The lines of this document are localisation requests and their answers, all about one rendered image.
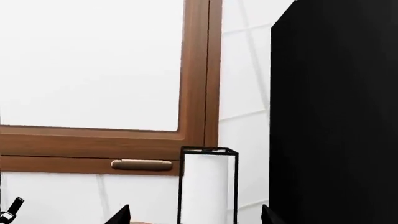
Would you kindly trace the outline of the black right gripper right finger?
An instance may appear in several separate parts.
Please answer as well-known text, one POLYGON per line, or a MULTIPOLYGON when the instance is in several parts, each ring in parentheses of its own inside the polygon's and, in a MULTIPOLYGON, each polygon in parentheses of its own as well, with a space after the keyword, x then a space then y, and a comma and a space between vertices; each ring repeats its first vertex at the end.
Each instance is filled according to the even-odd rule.
POLYGON ((262 205, 261 221, 262 224, 284 224, 284 221, 267 205, 262 205))

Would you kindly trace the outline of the white paper towel roll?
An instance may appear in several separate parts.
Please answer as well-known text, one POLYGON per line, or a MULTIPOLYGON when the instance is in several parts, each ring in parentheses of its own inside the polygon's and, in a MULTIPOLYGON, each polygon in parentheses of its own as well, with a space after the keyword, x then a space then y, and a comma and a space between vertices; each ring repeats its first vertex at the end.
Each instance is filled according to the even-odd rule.
POLYGON ((227 156, 185 156, 181 212, 181 224, 227 224, 227 156))

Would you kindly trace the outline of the large black cabinet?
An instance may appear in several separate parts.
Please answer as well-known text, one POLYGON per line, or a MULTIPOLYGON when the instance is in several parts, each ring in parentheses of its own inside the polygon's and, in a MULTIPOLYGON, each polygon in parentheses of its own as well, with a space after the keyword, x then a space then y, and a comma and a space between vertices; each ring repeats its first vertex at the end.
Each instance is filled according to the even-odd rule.
POLYGON ((271 29, 269 206, 398 224, 398 0, 295 0, 271 29))

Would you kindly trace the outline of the brown wooden window frame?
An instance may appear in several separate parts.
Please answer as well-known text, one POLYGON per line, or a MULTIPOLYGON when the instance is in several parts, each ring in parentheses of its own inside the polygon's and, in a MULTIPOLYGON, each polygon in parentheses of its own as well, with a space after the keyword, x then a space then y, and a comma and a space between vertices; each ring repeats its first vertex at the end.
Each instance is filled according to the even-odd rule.
POLYGON ((218 142, 222 0, 186 0, 178 130, 0 125, 6 172, 178 175, 182 146, 218 142), (163 160, 170 171, 113 169, 113 160, 163 160))

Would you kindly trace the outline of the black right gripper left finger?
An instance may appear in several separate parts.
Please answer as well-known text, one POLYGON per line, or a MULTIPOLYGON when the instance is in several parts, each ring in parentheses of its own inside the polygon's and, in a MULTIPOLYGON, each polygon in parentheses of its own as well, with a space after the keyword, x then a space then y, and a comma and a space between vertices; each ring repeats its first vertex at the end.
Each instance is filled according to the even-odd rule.
POLYGON ((105 224, 130 224, 131 214, 129 205, 123 206, 105 224))

